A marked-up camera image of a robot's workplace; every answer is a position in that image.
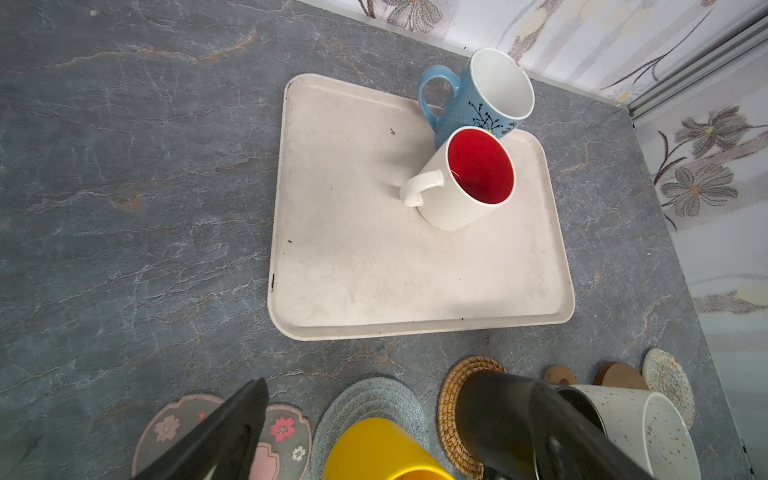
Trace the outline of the yellow mug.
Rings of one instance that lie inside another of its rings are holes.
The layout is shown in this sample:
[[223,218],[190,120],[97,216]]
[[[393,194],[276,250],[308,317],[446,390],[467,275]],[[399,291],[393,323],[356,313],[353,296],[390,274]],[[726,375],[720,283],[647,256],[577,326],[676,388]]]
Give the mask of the yellow mug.
[[454,479],[402,427],[383,418],[347,429],[333,446],[322,478]]

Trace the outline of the woven rattan round coaster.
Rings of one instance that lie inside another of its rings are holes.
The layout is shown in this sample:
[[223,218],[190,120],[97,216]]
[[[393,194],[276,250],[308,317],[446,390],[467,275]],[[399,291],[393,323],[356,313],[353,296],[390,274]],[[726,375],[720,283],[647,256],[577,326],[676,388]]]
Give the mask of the woven rattan round coaster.
[[456,408],[460,390],[470,375],[481,371],[506,373],[506,368],[487,356],[470,356],[459,361],[447,374],[437,404],[438,436],[451,464],[469,479],[482,479],[484,465],[473,457],[460,439]]

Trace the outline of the grey blue round coaster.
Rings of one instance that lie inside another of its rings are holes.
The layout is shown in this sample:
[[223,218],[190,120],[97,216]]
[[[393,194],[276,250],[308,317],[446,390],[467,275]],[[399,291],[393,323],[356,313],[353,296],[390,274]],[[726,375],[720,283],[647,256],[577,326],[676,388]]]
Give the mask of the grey blue round coaster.
[[321,479],[328,456],[341,435],[356,423],[371,418],[393,421],[421,447],[430,449],[426,415],[415,393],[396,379],[370,377],[346,388],[320,418],[306,479]]

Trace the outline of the brown paw shaped coaster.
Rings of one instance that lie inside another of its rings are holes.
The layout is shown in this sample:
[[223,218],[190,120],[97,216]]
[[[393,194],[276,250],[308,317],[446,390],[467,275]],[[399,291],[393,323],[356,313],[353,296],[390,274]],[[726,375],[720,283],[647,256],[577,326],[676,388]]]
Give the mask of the brown paw shaped coaster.
[[549,367],[544,375],[543,379],[551,384],[570,386],[578,384],[578,379],[575,373],[568,367],[562,365],[553,365]]

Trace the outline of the pink flower coaster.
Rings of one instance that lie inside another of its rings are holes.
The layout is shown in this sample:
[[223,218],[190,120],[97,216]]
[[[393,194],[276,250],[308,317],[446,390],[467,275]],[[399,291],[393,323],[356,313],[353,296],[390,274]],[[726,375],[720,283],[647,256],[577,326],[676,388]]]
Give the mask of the pink flower coaster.
[[[210,394],[191,394],[161,409],[147,425],[134,452],[132,476],[166,453],[223,404]],[[312,428],[302,411],[289,404],[270,404],[260,434],[251,479],[302,479],[309,468]]]

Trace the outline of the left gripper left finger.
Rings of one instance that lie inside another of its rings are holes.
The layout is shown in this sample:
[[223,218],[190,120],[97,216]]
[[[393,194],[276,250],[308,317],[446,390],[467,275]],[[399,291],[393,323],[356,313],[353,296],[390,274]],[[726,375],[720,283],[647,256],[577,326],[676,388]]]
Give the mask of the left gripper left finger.
[[192,394],[150,421],[136,447],[135,479],[247,479],[269,402],[263,378],[223,401]]

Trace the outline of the brown round wooden coaster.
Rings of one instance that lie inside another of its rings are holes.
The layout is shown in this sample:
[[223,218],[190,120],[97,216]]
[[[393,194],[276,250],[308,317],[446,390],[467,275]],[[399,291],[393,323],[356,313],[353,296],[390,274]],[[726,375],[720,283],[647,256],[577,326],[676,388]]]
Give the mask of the brown round wooden coaster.
[[594,384],[612,388],[649,390],[640,372],[631,365],[622,362],[603,363],[595,375]]

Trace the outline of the blue patterned mug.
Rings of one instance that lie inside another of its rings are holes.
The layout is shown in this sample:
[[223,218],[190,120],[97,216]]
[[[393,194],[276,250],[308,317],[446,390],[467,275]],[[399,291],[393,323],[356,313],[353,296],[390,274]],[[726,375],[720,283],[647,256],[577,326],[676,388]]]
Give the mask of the blue patterned mug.
[[[451,89],[439,115],[431,111],[424,97],[426,85],[435,79],[446,81]],[[501,138],[519,127],[535,106],[526,72],[511,56],[493,48],[476,51],[459,75],[443,65],[427,68],[418,82],[417,99],[434,132],[436,147],[465,126]]]

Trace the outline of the white colourful stitched coaster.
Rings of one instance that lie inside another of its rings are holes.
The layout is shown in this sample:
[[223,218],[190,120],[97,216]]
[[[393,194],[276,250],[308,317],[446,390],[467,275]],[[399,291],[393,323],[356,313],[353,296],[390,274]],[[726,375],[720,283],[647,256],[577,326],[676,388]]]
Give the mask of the white colourful stitched coaster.
[[690,430],[695,421],[695,399],[690,380],[679,361],[660,348],[652,348],[643,359],[641,375],[650,390],[672,401]]

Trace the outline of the white speckled mug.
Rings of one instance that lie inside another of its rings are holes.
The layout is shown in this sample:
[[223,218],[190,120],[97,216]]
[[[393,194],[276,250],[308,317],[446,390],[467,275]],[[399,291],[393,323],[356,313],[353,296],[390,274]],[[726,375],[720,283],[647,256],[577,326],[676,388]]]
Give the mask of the white speckled mug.
[[596,385],[554,389],[654,478],[701,477],[688,428],[663,394]]

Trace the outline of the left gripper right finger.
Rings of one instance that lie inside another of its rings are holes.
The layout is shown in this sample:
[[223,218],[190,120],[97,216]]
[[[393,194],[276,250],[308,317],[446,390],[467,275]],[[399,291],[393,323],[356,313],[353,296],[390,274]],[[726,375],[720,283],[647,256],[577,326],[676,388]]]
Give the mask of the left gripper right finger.
[[649,479],[554,388],[537,381],[528,405],[534,469],[540,479]]

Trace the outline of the black mug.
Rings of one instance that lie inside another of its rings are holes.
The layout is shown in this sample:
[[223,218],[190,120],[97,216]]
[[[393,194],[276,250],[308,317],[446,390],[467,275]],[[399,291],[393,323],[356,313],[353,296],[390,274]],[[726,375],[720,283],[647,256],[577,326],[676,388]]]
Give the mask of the black mug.
[[460,439],[473,457],[506,479],[540,479],[534,469],[528,414],[537,381],[541,380],[481,371],[469,376],[458,396]]

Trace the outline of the white mug red inside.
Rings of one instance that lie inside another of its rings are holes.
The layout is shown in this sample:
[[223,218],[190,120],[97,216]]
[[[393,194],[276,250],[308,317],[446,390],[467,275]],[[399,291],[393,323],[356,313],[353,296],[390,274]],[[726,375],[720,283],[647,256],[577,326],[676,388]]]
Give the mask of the white mug red inside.
[[400,187],[399,197],[432,226],[456,231],[505,205],[516,178],[512,157],[500,140],[479,127],[465,126]]

